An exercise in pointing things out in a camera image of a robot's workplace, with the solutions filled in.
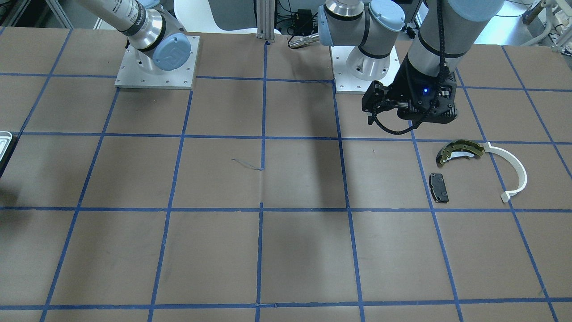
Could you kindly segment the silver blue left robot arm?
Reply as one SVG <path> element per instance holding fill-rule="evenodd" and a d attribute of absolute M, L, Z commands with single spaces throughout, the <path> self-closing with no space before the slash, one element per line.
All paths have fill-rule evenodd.
<path fill-rule="evenodd" d="M 392 0 L 327 0 L 317 12 L 322 45 L 352 47 L 351 73 L 370 86 L 362 98 L 368 124 L 381 126 L 378 115 L 397 110 L 412 128 L 421 123 L 455 120 L 455 68 L 501 0 L 427 0 L 427 16 L 390 85 L 380 81 L 398 33 L 406 24 L 403 9 Z"/>

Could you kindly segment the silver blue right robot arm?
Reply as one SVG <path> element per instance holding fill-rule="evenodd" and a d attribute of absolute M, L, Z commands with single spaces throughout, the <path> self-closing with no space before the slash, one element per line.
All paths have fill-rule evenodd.
<path fill-rule="evenodd" d="M 125 35 L 132 47 L 163 71 L 188 61 L 192 46 L 182 24 L 159 0 L 80 0 L 88 11 Z"/>

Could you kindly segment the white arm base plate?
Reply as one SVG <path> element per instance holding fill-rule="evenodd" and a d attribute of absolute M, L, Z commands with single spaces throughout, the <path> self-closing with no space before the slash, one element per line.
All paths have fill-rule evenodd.
<path fill-rule="evenodd" d="M 374 80 L 389 86 L 400 67 L 395 47 L 382 59 L 366 57 L 352 46 L 331 47 L 330 51 L 337 93 L 363 94 Z"/>

